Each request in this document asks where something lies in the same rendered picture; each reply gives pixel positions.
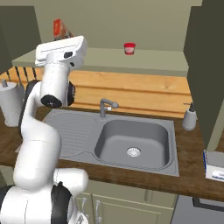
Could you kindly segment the grey soap dispenser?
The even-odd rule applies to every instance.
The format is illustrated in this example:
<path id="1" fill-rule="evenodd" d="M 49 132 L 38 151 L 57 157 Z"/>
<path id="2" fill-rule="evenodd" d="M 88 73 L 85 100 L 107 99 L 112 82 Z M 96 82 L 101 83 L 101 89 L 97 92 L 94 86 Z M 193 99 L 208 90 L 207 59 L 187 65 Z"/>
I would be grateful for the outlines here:
<path id="1" fill-rule="evenodd" d="M 190 107 L 185 111 L 185 115 L 182 121 L 182 127 L 186 131 L 192 131 L 196 127 L 197 115 L 194 107 L 194 103 L 190 104 Z"/>

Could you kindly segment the red jar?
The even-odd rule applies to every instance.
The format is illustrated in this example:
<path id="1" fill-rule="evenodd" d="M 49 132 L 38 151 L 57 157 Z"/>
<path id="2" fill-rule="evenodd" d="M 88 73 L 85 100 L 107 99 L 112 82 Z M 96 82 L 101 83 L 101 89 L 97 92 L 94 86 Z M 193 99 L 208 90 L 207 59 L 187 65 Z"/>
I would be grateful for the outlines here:
<path id="1" fill-rule="evenodd" d="M 126 55 L 133 55 L 135 52 L 136 44 L 133 42 L 127 42 L 124 45 L 124 52 Z"/>

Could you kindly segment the dark olive cabinet door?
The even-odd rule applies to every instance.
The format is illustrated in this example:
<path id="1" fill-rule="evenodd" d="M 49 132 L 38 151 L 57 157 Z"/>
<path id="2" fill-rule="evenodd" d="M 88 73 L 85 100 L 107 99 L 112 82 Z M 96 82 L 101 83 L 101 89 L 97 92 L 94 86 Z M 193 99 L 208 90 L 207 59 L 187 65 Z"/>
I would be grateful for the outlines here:
<path id="1" fill-rule="evenodd" d="M 33 6 L 0 6 L 0 74 L 40 43 Z"/>

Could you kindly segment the wide pale green cupboard door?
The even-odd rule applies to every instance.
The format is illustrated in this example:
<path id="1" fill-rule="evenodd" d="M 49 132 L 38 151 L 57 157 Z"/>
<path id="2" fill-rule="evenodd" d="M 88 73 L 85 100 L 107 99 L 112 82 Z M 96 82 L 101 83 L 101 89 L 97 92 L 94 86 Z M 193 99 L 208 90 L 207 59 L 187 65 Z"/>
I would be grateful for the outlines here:
<path id="1" fill-rule="evenodd" d="M 174 209 L 148 205 L 126 199 L 116 199 L 97 194 L 92 195 L 94 203 L 99 200 L 101 224 L 171 224 Z"/>

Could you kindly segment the pale green wall shelf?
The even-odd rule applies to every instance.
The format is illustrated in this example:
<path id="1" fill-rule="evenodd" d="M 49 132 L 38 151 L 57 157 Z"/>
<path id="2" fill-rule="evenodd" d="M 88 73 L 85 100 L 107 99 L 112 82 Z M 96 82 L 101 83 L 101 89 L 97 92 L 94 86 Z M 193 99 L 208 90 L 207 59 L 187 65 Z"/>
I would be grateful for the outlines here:
<path id="1" fill-rule="evenodd" d="M 188 64 L 183 52 L 136 49 L 126 55 L 123 49 L 89 47 L 80 70 L 186 77 Z"/>

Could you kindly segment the white box with blue print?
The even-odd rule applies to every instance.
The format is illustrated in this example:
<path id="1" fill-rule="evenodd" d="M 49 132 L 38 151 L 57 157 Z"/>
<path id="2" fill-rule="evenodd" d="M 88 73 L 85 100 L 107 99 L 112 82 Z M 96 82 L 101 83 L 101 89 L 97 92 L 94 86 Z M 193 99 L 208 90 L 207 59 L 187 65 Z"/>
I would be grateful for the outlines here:
<path id="1" fill-rule="evenodd" d="M 224 152 L 203 150 L 205 177 L 224 182 Z"/>

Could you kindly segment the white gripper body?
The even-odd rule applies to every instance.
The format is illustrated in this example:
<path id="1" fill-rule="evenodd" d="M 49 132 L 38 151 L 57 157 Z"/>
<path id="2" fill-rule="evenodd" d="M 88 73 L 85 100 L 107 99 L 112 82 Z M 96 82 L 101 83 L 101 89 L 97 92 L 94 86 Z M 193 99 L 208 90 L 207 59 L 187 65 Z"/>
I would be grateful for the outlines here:
<path id="1" fill-rule="evenodd" d="M 65 38 L 40 44 L 36 48 L 35 65 L 43 67 L 48 61 L 67 63 L 70 67 L 81 67 L 88 49 L 88 42 L 83 36 Z"/>

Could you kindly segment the grey sink tap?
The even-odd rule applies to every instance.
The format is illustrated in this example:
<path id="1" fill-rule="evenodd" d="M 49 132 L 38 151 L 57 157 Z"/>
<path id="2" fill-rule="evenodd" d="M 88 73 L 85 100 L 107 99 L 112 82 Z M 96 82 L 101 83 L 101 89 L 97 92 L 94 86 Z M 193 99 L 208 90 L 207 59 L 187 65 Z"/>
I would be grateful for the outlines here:
<path id="1" fill-rule="evenodd" d="M 111 101 L 106 98 L 102 98 L 100 101 L 100 118 L 106 117 L 106 114 L 105 114 L 106 110 L 118 109 L 118 108 L 119 108 L 119 104 L 116 101 Z"/>

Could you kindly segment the orange food box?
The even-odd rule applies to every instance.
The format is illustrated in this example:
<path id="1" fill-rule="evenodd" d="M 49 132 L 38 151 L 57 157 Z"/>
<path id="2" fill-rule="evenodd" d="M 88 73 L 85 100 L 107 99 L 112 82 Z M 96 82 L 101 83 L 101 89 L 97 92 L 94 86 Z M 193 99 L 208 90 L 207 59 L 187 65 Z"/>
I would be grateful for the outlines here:
<path id="1" fill-rule="evenodd" d="M 65 24 L 60 18 L 53 20 L 53 37 L 55 40 L 69 39 L 74 35 L 66 28 Z"/>

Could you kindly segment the narrow pale green cupboard door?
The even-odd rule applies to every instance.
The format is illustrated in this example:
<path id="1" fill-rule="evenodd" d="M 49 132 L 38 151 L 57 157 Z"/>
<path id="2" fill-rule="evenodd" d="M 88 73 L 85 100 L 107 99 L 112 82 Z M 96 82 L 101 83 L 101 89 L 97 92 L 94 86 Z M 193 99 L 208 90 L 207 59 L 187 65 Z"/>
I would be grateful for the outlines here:
<path id="1" fill-rule="evenodd" d="M 89 193 L 80 193 L 76 196 L 76 204 L 79 210 L 82 212 L 81 204 L 82 198 L 87 198 L 87 203 L 85 205 L 85 216 L 88 220 L 88 224 L 95 224 L 94 216 L 93 216 L 93 208 L 92 208 L 92 199 Z"/>

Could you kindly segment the white paper towel roll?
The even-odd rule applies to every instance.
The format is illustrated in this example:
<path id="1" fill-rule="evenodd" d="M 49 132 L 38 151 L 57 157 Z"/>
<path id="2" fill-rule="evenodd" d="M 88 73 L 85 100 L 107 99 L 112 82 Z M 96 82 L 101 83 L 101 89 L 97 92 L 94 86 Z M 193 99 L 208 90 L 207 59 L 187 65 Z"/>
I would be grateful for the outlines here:
<path id="1" fill-rule="evenodd" d="M 15 82 L 0 81 L 0 109 L 4 123 L 8 127 L 17 127 L 25 97 L 25 90 Z"/>

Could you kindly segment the olive open cabinet door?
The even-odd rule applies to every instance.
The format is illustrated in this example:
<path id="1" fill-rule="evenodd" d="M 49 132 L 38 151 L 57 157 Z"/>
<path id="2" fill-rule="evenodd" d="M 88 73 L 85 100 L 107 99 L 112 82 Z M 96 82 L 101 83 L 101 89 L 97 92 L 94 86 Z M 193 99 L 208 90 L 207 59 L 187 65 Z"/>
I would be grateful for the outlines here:
<path id="1" fill-rule="evenodd" d="M 215 151 L 224 130 L 224 0 L 192 7 L 184 54 L 204 149 Z"/>

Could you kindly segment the grey steel sink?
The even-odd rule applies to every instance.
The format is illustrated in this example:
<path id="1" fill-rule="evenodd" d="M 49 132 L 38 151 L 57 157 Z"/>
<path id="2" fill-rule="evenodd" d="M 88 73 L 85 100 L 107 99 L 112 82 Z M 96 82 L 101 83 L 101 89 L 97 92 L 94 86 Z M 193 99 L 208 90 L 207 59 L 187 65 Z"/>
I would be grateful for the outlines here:
<path id="1" fill-rule="evenodd" d="M 179 175 L 173 121 L 54 109 L 44 122 L 62 138 L 61 159 Z"/>

